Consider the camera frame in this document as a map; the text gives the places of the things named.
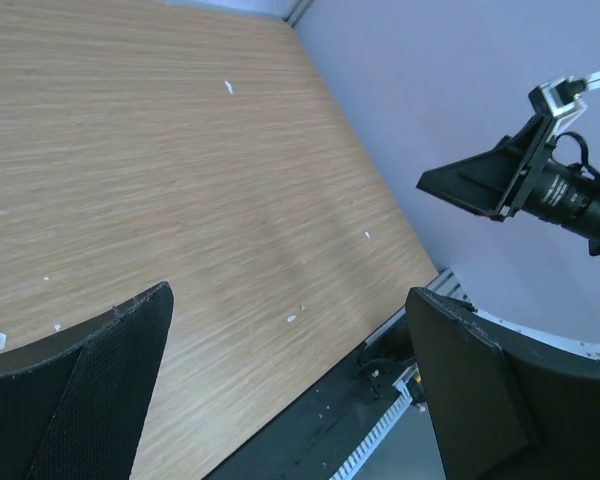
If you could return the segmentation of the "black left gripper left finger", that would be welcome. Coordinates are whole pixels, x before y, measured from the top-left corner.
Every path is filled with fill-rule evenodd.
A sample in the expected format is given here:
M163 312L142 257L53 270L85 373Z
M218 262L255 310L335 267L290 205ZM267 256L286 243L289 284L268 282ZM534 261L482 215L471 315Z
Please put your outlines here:
M0 479L127 479L171 325L161 282L0 354Z

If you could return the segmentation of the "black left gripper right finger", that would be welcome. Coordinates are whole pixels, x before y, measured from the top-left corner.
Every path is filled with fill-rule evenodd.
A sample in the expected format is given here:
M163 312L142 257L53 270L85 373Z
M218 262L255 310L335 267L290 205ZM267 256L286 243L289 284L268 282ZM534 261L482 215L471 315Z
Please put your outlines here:
M413 288L406 313L449 479L600 479L600 361Z

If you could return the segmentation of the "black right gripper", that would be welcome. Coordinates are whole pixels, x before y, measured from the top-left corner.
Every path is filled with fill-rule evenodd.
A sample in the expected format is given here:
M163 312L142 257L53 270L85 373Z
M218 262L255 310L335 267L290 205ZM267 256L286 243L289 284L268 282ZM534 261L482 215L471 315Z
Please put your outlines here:
M565 132L580 147L580 160L549 160L551 119L533 116L494 148L424 172L416 187L469 213L503 221L523 210L588 241L600 255L600 168L589 163L584 137Z

